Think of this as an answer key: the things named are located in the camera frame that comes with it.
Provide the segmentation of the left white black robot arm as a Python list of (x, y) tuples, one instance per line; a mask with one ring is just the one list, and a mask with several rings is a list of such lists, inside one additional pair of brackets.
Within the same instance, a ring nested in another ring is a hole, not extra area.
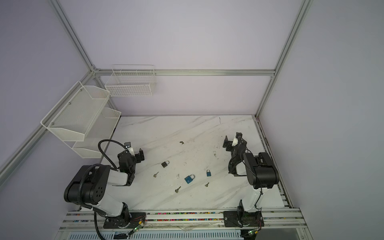
[(126, 203), (107, 193), (107, 187), (128, 187), (135, 179), (136, 164), (145, 160), (143, 150), (134, 154), (129, 148), (118, 154), (119, 169), (95, 164), (84, 165), (64, 192), (67, 203), (93, 210), (104, 217), (104, 229), (134, 229), (143, 227), (146, 213), (130, 213)]

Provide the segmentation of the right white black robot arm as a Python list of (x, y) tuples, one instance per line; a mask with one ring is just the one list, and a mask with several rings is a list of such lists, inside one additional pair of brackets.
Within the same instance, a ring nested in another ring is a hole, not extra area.
[(279, 172), (266, 152), (254, 155), (247, 147), (242, 133), (236, 133), (232, 141), (225, 137), (223, 148), (231, 153), (229, 174), (246, 177), (253, 191), (241, 199), (235, 211), (225, 211), (225, 227), (263, 227), (262, 200), (268, 190), (280, 182)]

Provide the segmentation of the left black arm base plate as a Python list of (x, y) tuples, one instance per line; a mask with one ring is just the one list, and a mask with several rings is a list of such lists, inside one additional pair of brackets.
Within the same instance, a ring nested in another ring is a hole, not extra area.
[(139, 225), (139, 222), (144, 223), (147, 214), (145, 212), (129, 213), (126, 217), (121, 215), (119, 217), (106, 217), (103, 228), (104, 229), (134, 229)]

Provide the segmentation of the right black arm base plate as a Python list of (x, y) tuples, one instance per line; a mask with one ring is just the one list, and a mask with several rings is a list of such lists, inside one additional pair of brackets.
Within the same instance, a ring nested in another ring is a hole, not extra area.
[(254, 213), (241, 212), (237, 211), (225, 211), (224, 214), (224, 224), (225, 227), (264, 227), (264, 219), (261, 211)]

